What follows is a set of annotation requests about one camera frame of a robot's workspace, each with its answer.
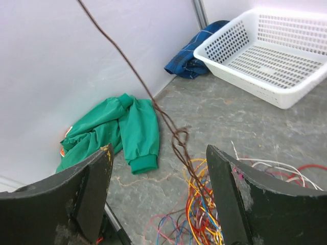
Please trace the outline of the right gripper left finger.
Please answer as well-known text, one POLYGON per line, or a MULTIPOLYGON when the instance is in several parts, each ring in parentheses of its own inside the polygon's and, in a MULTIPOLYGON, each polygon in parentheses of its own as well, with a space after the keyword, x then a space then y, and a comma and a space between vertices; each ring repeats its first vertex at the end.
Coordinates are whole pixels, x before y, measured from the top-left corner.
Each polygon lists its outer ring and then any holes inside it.
POLYGON ((113 146, 14 192, 1 192, 1 244, 95 244, 113 165, 113 146))

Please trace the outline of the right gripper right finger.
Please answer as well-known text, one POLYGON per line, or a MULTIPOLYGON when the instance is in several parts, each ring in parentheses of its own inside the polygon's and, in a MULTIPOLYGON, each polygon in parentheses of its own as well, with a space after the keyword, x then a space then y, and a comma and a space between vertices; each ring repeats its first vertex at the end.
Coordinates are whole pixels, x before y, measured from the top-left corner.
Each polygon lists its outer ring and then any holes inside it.
POLYGON ((326 192, 296 186, 213 145, 209 178, 225 244, 326 244, 326 192))

